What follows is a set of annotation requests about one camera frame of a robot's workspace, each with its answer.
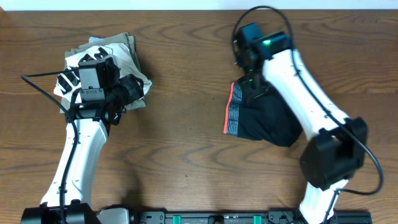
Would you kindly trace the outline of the black shorts with grey waistband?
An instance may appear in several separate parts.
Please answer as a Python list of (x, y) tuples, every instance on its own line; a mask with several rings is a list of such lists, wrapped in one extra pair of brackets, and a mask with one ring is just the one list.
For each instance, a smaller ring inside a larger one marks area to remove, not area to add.
[(234, 82), (230, 86), (223, 132), (252, 141), (265, 140), (280, 147), (290, 147), (303, 129), (292, 110), (275, 90), (253, 100)]

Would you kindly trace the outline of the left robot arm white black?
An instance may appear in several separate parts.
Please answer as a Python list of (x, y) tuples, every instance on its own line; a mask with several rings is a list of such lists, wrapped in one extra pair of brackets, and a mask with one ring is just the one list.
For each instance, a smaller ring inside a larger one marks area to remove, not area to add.
[(40, 206), (27, 208), (22, 223), (99, 223), (91, 209), (91, 190), (109, 127), (117, 125), (125, 107), (144, 96), (146, 77), (80, 76), (77, 70), (55, 72), (75, 87), (65, 113), (67, 139), (53, 182)]

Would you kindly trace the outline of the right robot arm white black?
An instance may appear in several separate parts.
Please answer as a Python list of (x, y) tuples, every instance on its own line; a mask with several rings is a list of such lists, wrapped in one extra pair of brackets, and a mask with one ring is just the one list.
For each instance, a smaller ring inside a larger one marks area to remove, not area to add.
[(363, 166), (366, 123), (351, 119), (327, 97), (284, 32), (263, 35), (250, 24), (238, 31), (236, 43), (251, 86), (273, 87), (308, 140), (300, 157), (305, 196), (296, 212), (269, 212), (269, 223), (371, 223), (368, 212), (333, 210), (349, 179)]

